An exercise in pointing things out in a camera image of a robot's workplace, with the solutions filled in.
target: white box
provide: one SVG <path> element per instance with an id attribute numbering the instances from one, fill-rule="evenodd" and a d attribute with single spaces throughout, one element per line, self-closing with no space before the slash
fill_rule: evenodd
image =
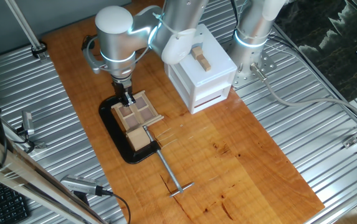
<path id="1" fill-rule="evenodd" d="M 237 66 L 204 24 L 195 35 L 203 35 L 203 56 L 211 69 L 204 71 L 191 54 L 176 65 L 164 65 L 164 70 L 191 114 L 228 97 Z"/>

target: small wooden block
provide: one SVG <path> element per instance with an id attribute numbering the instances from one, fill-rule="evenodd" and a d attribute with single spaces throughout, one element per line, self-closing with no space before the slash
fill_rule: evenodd
<path id="1" fill-rule="evenodd" d="M 142 149 L 151 142 L 142 126 L 127 133 L 126 136 L 135 151 Z"/>
<path id="2" fill-rule="evenodd" d="M 204 71 L 207 72 L 211 69 L 209 62 L 203 55 L 200 55 L 198 62 L 202 65 L 202 68 L 204 69 Z"/>
<path id="3" fill-rule="evenodd" d="M 203 50 L 200 46 L 197 46 L 192 48 L 191 54 L 195 60 L 199 60 L 199 56 L 203 55 Z"/>

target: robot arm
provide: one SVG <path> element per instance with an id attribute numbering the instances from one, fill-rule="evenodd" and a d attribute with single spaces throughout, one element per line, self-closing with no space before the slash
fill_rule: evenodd
<path id="1" fill-rule="evenodd" d="M 149 6 L 136 16 L 122 7 L 106 7 L 95 18 L 103 61 L 96 61 L 86 49 L 84 56 L 95 73 L 100 69 L 110 73 L 116 96 L 129 106 L 135 103 L 131 87 L 135 51 L 151 48 L 165 63 L 178 63 L 191 50 L 207 1 L 169 0 L 164 12 L 158 6 Z"/>
<path id="2" fill-rule="evenodd" d="M 254 0 L 240 15 L 234 32 L 234 44 L 228 53 L 239 67 L 237 73 L 250 73 L 258 64 L 274 20 L 287 0 Z M 116 96 L 125 106 L 135 103 L 131 74 L 135 68 L 135 51 L 154 50 L 169 65 L 179 63 L 199 41 L 196 27 L 208 0 L 169 0 L 163 10 L 149 6 L 136 16 L 126 9 L 109 6 L 95 18 L 103 61 L 83 50 L 95 73 L 106 70 L 113 78 Z"/>

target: keyboard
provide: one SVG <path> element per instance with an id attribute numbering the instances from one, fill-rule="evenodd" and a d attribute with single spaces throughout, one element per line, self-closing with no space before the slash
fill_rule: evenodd
<path id="1" fill-rule="evenodd" d="M 0 183 L 0 224 L 15 224 L 29 218 L 26 199 Z"/>

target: wooden table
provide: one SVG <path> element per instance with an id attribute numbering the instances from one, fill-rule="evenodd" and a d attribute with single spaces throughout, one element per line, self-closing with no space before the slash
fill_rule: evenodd
<path id="1" fill-rule="evenodd" d="M 161 1 L 135 1 L 127 8 L 135 14 L 150 4 Z M 113 191 L 130 205 L 132 223 L 303 223 L 323 209 L 233 90 L 227 100 L 191 115 L 151 52 L 136 65 L 133 92 L 145 90 L 164 116 L 150 131 L 181 185 L 195 182 L 169 198 L 176 187 L 159 157 L 125 163 L 98 115 L 114 91 L 110 75 L 94 74 L 81 53 L 88 34 L 96 34 L 94 18 L 44 41 Z"/>

